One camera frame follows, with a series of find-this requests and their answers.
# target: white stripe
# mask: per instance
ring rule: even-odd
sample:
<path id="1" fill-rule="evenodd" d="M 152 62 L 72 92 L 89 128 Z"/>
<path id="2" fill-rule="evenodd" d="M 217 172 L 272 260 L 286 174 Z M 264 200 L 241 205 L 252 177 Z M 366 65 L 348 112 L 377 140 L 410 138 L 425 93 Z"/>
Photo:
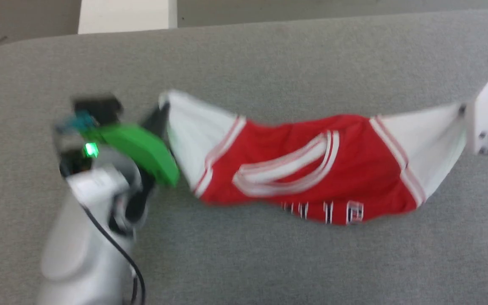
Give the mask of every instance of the white stripe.
<path id="1" fill-rule="evenodd" d="M 340 137 L 337 132 L 327 133 L 327 150 L 323 162 L 308 176 L 296 181 L 263 185 L 261 183 L 247 181 L 243 175 L 237 172 L 233 176 L 233 183 L 248 197 L 273 197 L 277 195 L 302 193 L 317 185 L 329 173 L 336 159 L 338 147 L 340 145 L 339 141 Z"/>
<path id="2" fill-rule="evenodd" d="M 389 148 L 393 156 L 395 157 L 395 160 L 398 162 L 400 166 L 400 178 L 402 180 L 402 183 L 406 186 L 406 189 L 411 193 L 412 197 L 415 200 L 415 204 L 419 207 L 421 204 L 425 201 L 426 198 L 423 198 L 420 195 L 419 189 L 420 186 L 416 185 L 416 182 L 413 182 L 412 179 L 409 178 L 408 172 L 407 172 L 407 166 L 403 154 L 399 149 L 397 149 L 396 145 L 391 141 L 391 138 L 385 133 L 381 125 L 377 122 L 377 118 L 372 118 L 370 120 L 370 125 L 376 131 L 378 136 L 383 140 L 385 145 Z"/>
<path id="3" fill-rule="evenodd" d="M 402 153 L 397 149 L 396 145 L 391 141 L 389 136 L 383 131 L 381 125 L 377 122 L 376 118 L 372 118 L 370 120 L 370 125 L 376 131 L 376 133 L 380 136 L 383 142 L 387 145 L 393 156 L 395 157 L 396 161 L 399 163 L 400 169 L 404 170 L 406 168 L 406 162 Z"/>
<path id="4" fill-rule="evenodd" d="M 308 218 L 308 203 L 304 203 L 304 205 L 299 203 L 299 206 L 300 206 L 300 217 L 302 218 L 302 211 L 304 211 L 304 219 L 307 219 Z"/>
<path id="5" fill-rule="evenodd" d="M 246 170 L 245 166 L 242 166 L 239 172 L 244 178 L 246 178 L 247 181 L 252 183 L 271 182 L 290 176 L 325 154 L 325 151 L 327 150 L 326 139 L 323 138 L 320 141 L 313 142 L 313 145 L 310 145 L 310 143 L 312 143 L 310 142 L 303 148 L 289 155 L 283 156 L 282 158 L 277 158 L 272 162 L 267 162 L 269 166 L 256 166 L 252 172 Z"/>
<path id="6" fill-rule="evenodd" d="M 404 183 L 404 185 L 406 185 L 406 188 L 411 193 L 412 197 L 414 198 L 415 203 L 417 204 L 417 207 L 420 207 L 423 204 L 425 198 L 423 198 L 420 195 L 420 192 L 418 191 L 419 190 L 418 187 L 408 177 L 408 172 L 406 170 L 403 170 L 400 173 L 400 178 L 401 178 L 402 182 Z"/>
<path id="7" fill-rule="evenodd" d="M 304 151 L 310 149 L 311 147 L 314 147 L 317 144 L 320 144 L 321 142 L 324 142 L 325 146 L 327 146 L 326 137 L 323 134 L 312 139 L 312 141 L 308 142 L 308 144 L 306 144 L 304 147 L 302 147 L 296 151 L 293 151 L 292 153 L 287 154 L 285 156 L 281 156 L 281 157 L 273 159 L 273 160 L 259 162 L 256 164 L 244 164 L 240 167 L 240 172 L 242 174 L 248 175 L 248 174 L 252 174 L 252 173 L 256 173 L 256 172 L 264 172 L 265 168 L 273 168 L 275 166 L 282 166 L 282 165 L 286 164 L 287 162 L 291 162 L 295 158 L 298 158 L 299 155 L 304 154 Z M 321 154 L 323 154 L 325 152 L 325 149 L 327 149 L 327 148 L 324 147 Z"/>
<path id="8" fill-rule="evenodd" d="M 205 174 L 205 178 L 203 178 L 203 180 L 195 190 L 195 195 L 197 197 L 202 196 L 202 194 L 206 191 L 206 189 L 210 185 L 212 181 L 212 176 L 214 175 L 212 170 L 212 165 L 227 152 L 227 150 L 234 143 L 238 135 L 240 135 L 240 132 L 246 125 L 246 118 L 244 118 L 243 116 L 239 116 L 239 118 L 236 119 L 235 124 L 236 125 L 233 128 L 232 132 L 229 135 L 227 135 L 227 140 L 226 141 L 225 139 L 222 140 L 225 141 L 225 144 L 222 147 L 220 147 L 219 150 L 215 151 L 214 155 L 212 155 L 210 158 L 205 160 L 206 174 Z"/>
<path id="9" fill-rule="evenodd" d="M 330 214 L 327 214 L 327 207 L 331 206 Z M 327 203 L 323 201 L 323 212 L 325 212 L 325 224 L 329 224 L 329 219 L 331 220 L 330 223 L 333 223 L 333 207 L 335 207 L 335 203 L 331 201 L 331 203 Z"/>

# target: blue connector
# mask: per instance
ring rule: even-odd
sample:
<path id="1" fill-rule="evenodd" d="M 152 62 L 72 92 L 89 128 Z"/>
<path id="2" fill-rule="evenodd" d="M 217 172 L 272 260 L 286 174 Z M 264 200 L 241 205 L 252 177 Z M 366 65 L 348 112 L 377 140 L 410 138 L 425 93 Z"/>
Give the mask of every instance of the blue connector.
<path id="1" fill-rule="evenodd" d="M 86 111 L 78 112 L 76 116 L 65 120 L 62 124 L 56 125 L 60 133 L 72 133 L 75 131 L 85 131 L 95 127 L 95 120 Z"/>

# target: black cable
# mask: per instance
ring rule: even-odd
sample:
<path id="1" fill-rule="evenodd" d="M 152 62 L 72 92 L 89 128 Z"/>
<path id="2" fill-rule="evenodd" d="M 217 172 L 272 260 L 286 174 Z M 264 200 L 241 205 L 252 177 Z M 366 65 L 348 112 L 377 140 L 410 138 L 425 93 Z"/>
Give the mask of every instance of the black cable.
<path id="1" fill-rule="evenodd" d="M 91 211 L 89 210 L 89 208 L 85 207 L 85 206 L 82 206 L 83 209 L 84 209 L 84 212 L 86 213 L 86 215 L 88 216 L 89 220 L 91 220 L 91 222 L 93 223 L 93 225 L 97 228 L 97 230 L 99 230 L 99 232 L 101 232 L 101 234 L 103 234 L 103 236 L 108 239 L 108 241 L 110 241 L 110 243 L 122 254 L 124 255 L 124 258 L 129 262 L 129 264 L 133 267 L 133 269 L 135 270 L 135 273 L 137 274 L 137 277 L 138 277 L 138 280 L 139 280 L 139 283 L 141 284 L 141 301 L 140 301 L 140 305 L 144 305 L 144 302 L 145 302 L 145 299 L 146 299 L 146 285 L 144 284 L 144 278 L 141 274 L 141 271 L 139 270 L 139 267 L 137 266 L 137 264 L 133 261 L 133 259 L 127 254 L 127 252 L 122 249 L 122 247 L 120 247 L 120 245 L 118 245 L 118 243 L 114 240 L 114 238 L 112 238 L 110 236 L 110 234 L 107 233 L 107 231 L 101 226 L 101 224 L 99 224 L 99 222 L 97 221 L 97 219 L 95 219 L 95 217 L 92 215 Z"/>
<path id="2" fill-rule="evenodd" d="M 131 293 L 131 303 L 134 304 L 135 300 L 137 299 L 137 285 L 138 279 L 137 276 L 133 276 L 133 293 Z"/>

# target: green led light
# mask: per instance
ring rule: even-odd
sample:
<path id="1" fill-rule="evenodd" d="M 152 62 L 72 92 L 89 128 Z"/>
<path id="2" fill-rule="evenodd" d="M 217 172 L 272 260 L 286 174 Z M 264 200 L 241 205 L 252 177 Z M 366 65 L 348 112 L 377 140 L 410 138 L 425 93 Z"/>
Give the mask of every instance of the green led light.
<path id="1" fill-rule="evenodd" d="M 84 145 L 84 152 L 86 153 L 86 157 L 88 158 L 97 158 L 99 154 L 99 149 L 97 149 L 97 144 L 95 143 L 87 143 Z"/>

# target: gray table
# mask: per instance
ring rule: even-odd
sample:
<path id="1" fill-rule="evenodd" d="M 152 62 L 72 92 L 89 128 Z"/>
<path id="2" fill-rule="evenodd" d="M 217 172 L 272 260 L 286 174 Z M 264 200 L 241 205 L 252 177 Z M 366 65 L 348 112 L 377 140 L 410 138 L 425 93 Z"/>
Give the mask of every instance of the gray table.
<path id="1" fill-rule="evenodd" d="M 472 98 L 488 11 L 68 36 L 0 47 L 0 305 L 31 304 L 66 185 L 49 126 L 112 91 L 136 120 L 171 87 L 263 123 Z M 134 253 L 149 304 L 488 304 L 488 158 L 463 155 L 420 210 L 332 227 L 182 182 L 151 203 Z"/>

